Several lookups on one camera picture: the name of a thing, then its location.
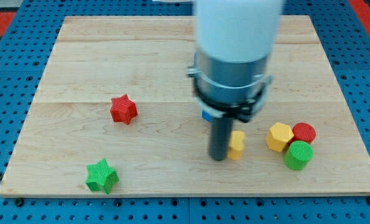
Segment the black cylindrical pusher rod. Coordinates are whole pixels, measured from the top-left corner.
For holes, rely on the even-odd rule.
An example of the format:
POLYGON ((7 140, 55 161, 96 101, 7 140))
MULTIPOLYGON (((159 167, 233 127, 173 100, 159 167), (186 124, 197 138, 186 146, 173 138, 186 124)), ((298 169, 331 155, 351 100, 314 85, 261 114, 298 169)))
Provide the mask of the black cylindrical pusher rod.
POLYGON ((208 153, 213 160, 225 160, 229 149, 232 128, 233 118, 223 117, 211 120, 208 153))

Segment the silver clamp mount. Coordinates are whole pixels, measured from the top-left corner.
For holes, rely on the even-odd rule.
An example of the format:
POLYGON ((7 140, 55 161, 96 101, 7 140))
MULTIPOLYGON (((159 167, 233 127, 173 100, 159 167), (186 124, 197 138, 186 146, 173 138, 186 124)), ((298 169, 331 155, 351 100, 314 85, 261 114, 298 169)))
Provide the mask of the silver clamp mount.
POLYGON ((197 50, 187 75, 200 106, 214 118, 249 122, 266 102, 272 82, 265 74, 267 59, 227 62, 197 50))

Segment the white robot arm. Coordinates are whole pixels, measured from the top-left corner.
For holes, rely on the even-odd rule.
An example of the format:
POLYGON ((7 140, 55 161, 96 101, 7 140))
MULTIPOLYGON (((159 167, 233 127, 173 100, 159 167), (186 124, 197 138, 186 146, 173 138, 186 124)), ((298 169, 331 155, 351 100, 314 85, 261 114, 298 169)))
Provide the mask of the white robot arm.
POLYGON ((249 122, 266 102, 266 74, 284 0, 195 1, 194 65, 187 75, 211 116, 208 153, 226 158, 234 120, 249 122))

